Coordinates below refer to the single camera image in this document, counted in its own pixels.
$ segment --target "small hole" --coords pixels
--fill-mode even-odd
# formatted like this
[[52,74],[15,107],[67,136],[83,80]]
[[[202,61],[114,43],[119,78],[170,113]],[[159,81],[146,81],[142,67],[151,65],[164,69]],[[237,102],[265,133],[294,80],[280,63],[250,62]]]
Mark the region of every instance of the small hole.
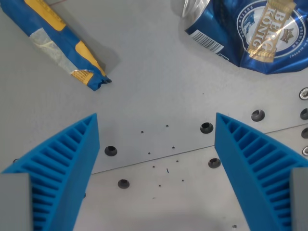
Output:
[[251,114],[251,119],[255,122],[260,122],[265,118],[265,112],[263,110],[256,110]]
[[105,148],[105,154],[107,156],[115,156],[117,154],[117,149],[114,146],[108,146]]
[[303,120],[307,120],[308,119],[308,108],[305,108],[301,113],[300,113],[300,117]]
[[302,137],[304,139],[308,139],[308,128],[305,128],[303,131],[302,131]]
[[211,124],[211,123],[204,123],[201,125],[200,127],[200,131],[203,133],[203,134],[209,134],[211,133],[212,131],[214,130],[214,126]]
[[117,185],[119,186],[119,188],[121,189],[127,189],[129,187],[129,181],[125,180],[125,179],[121,179],[119,180],[119,182],[117,183]]
[[218,158],[210,159],[208,162],[208,166],[210,168],[217,168],[221,165],[221,161]]

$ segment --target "bolt hole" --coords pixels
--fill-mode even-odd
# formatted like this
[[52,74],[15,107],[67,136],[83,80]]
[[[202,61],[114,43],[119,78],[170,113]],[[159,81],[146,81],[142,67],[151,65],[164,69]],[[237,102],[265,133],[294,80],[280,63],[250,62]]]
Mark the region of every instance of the bolt hole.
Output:
[[107,156],[115,156],[117,154],[117,149],[114,146],[108,146],[105,148],[105,154]]
[[127,189],[129,187],[129,181],[125,180],[125,179],[121,179],[119,180],[119,182],[117,183],[117,185],[119,186],[119,188],[121,189]]
[[299,98],[301,100],[308,100],[308,88],[304,88],[299,92]]
[[303,155],[308,156],[308,146],[303,149]]
[[212,131],[214,130],[214,126],[211,124],[211,123],[203,123],[200,127],[200,131],[203,133],[203,134],[209,134],[211,133]]
[[208,162],[208,166],[210,168],[217,168],[221,165],[221,161],[218,158],[210,159]]
[[302,136],[304,139],[308,139],[308,128],[305,128],[305,129],[302,131],[301,136]]
[[265,118],[265,112],[263,110],[256,110],[251,114],[251,119],[255,122],[260,122]]
[[308,119],[308,108],[305,108],[301,113],[300,113],[300,117],[303,120],[307,120]]

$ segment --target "crushed beer can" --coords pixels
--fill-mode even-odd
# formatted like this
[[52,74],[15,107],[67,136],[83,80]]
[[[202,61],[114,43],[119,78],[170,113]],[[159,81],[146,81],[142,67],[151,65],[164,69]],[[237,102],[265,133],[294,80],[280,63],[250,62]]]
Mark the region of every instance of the crushed beer can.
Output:
[[231,63],[264,74],[308,66],[307,0],[186,0],[186,32]]

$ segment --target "printed logo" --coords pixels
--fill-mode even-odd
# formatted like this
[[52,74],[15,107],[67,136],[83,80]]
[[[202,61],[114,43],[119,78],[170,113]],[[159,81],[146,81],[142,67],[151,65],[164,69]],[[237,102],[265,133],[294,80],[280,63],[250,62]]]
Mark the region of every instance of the printed logo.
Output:
[[240,12],[237,29],[250,57],[272,63],[300,49],[306,27],[295,6],[293,0],[259,0]]

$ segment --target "gray metal surface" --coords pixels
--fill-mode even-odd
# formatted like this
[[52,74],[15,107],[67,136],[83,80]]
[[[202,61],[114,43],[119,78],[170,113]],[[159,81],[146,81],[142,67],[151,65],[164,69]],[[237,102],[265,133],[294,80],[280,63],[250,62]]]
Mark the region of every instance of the gray metal surface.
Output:
[[[214,132],[202,134],[200,126],[215,125],[216,112],[263,132],[305,122],[299,115],[307,103],[298,95],[308,70],[265,76],[237,68],[189,38],[180,24],[182,6],[177,0],[53,5],[105,63],[113,83],[97,92],[49,60],[0,12],[0,168],[94,112],[102,147],[94,173],[211,146]],[[251,120],[257,109],[266,114],[258,123]],[[109,145],[118,149],[115,157],[104,154]]]
[[[304,128],[269,135],[301,154]],[[223,165],[208,166],[212,158],[209,147],[92,175],[74,231],[249,231]],[[129,188],[118,187],[121,179]]]
[[0,230],[33,231],[30,177],[0,174]]
[[290,176],[292,231],[308,230],[308,168],[294,168]]

